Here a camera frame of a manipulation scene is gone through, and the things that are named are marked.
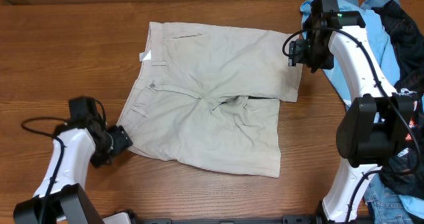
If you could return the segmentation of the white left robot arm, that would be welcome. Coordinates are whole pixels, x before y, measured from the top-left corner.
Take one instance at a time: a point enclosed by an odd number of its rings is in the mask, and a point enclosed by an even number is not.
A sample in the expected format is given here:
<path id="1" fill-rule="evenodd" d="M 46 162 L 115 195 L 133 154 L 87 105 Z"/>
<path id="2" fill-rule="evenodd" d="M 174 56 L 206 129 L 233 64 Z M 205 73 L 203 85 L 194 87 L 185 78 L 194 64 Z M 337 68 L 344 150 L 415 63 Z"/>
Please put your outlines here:
<path id="1" fill-rule="evenodd" d="M 16 204 L 15 223 L 138 223 L 130 210 L 102 218 L 85 193 L 89 165 L 101 166 L 133 145 L 122 126 L 66 129 L 52 144 L 46 175 L 31 199 Z"/>

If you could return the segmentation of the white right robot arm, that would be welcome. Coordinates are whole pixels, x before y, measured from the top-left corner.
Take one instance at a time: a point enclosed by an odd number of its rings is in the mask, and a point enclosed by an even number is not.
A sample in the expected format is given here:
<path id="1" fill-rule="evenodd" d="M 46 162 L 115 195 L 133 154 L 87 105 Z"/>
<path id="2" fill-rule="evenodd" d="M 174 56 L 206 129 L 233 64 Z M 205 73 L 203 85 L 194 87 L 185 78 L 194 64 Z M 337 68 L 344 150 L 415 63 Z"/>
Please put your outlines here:
<path id="1" fill-rule="evenodd" d="M 336 133 L 339 169 L 312 222 L 357 223 L 357 208 L 369 183 L 412 134 L 408 121 L 413 100 L 398 95 L 384 77 L 359 12 L 312 13 L 303 31 L 306 38 L 284 42 L 289 65 L 302 63 L 316 71 L 337 61 L 351 98 Z"/>

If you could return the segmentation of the beige shorts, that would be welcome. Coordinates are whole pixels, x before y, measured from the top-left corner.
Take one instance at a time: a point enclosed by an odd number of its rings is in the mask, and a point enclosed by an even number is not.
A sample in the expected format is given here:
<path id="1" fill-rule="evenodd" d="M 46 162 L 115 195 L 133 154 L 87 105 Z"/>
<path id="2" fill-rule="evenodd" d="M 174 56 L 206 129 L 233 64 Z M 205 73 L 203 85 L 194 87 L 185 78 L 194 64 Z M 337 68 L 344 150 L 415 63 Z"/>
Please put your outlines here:
<path id="1" fill-rule="evenodd" d="M 214 172 L 280 175 L 281 102 L 297 101 L 301 68 L 288 34 L 151 22 L 140 73 L 119 117 L 131 150 Z"/>

